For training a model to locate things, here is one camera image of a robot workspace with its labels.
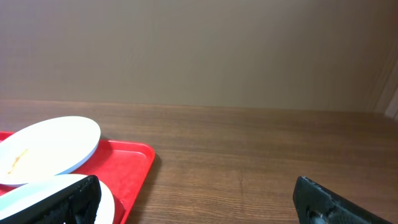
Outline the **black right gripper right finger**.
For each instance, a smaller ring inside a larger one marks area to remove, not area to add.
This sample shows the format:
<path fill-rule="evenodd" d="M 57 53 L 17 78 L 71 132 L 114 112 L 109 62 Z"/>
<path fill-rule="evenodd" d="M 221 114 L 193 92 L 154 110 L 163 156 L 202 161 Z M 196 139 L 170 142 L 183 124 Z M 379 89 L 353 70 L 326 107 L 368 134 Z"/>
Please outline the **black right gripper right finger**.
<path fill-rule="evenodd" d="M 391 224 L 304 176 L 297 178 L 293 202 L 300 224 Z"/>

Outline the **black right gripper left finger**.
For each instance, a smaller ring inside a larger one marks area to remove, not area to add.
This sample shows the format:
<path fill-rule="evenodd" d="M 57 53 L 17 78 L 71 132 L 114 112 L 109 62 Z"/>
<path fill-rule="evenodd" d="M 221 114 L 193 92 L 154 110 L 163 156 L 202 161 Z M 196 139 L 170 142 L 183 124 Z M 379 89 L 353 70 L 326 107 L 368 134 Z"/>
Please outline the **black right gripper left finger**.
<path fill-rule="evenodd" d="M 56 175 L 1 196 L 1 223 L 94 223 L 101 201 L 95 175 Z"/>

